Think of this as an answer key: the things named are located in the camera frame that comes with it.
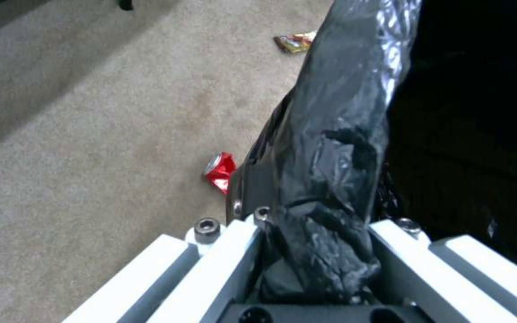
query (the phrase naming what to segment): black object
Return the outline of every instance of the black object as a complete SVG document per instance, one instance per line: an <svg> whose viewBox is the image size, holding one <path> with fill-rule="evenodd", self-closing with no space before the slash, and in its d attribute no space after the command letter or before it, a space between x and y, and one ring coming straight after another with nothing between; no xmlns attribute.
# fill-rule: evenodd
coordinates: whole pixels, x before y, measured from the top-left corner
<svg viewBox="0 0 517 323"><path fill-rule="evenodd" d="M219 323L429 323L416 306L231 304Z"/></svg>
<svg viewBox="0 0 517 323"><path fill-rule="evenodd" d="M264 302L356 303L378 272L368 223L386 109L409 68L420 0L336 0L293 90L231 178L227 213L269 206Z"/></svg>
<svg viewBox="0 0 517 323"><path fill-rule="evenodd" d="M119 7L125 11L133 10L133 0L119 0Z"/></svg>
<svg viewBox="0 0 517 323"><path fill-rule="evenodd" d="M202 218L194 225L195 240L199 243L213 243L221 235L221 224L215 218Z"/></svg>
<svg viewBox="0 0 517 323"><path fill-rule="evenodd" d="M472 235L517 264L517 2L425 0L388 114L377 217Z"/></svg>

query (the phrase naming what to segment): floor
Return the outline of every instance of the floor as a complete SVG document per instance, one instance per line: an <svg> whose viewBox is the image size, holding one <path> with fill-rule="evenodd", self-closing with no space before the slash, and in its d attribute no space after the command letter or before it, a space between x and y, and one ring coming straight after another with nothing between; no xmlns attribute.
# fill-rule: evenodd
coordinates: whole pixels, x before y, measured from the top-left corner
<svg viewBox="0 0 517 323"><path fill-rule="evenodd" d="M60 321L158 235L224 221L201 171L244 159L304 58L273 35L331 2L0 4L0 322Z"/></svg>

